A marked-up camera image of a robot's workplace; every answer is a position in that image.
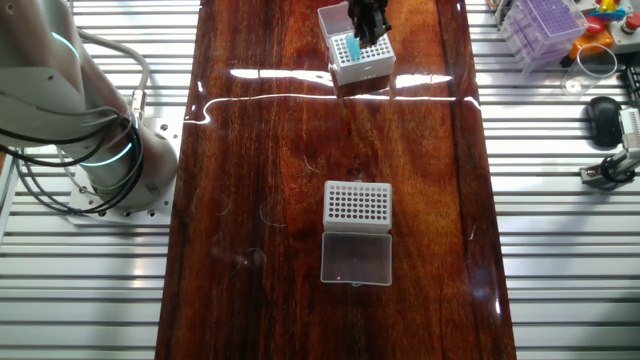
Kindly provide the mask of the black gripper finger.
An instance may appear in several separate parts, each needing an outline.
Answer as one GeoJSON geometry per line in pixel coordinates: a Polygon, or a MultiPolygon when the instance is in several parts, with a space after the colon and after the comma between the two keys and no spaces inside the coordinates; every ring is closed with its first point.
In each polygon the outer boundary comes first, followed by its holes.
{"type": "Polygon", "coordinates": [[[348,10],[348,16],[352,21],[354,37],[358,40],[359,46],[361,48],[369,47],[371,41],[367,16],[362,11],[356,11],[354,9],[348,10]]]}
{"type": "Polygon", "coordinates": [[[376,44],[378,40],[391,29],[385,12],[381,9],[374,9],[370,16],[369,43],[376,44]]]}

